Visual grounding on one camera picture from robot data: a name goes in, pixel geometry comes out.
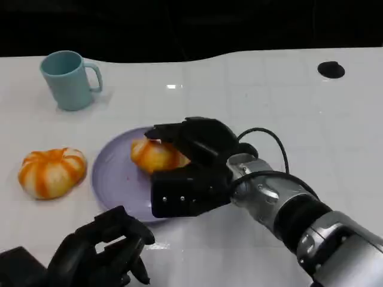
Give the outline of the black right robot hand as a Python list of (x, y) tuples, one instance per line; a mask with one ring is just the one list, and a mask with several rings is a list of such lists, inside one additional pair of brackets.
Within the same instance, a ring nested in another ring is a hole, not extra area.
[(192, 182), (227, 186), (232, 179), (232, 172), (222, 160), (238, 146), (238, 140), (219, 120), (188, 117), (180, 123), (156, 124), (145, 132), (145, 136), (170, 144), (190, 160), (186, 167), (154, 172), (152, 186)]

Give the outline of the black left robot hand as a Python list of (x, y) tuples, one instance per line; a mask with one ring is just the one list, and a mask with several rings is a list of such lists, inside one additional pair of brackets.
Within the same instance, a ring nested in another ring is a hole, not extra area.
[(47, 269), (48, 286), (127, 286), (150, 278), (140, 254), (153, 233), (117, 206), (65, 237)]

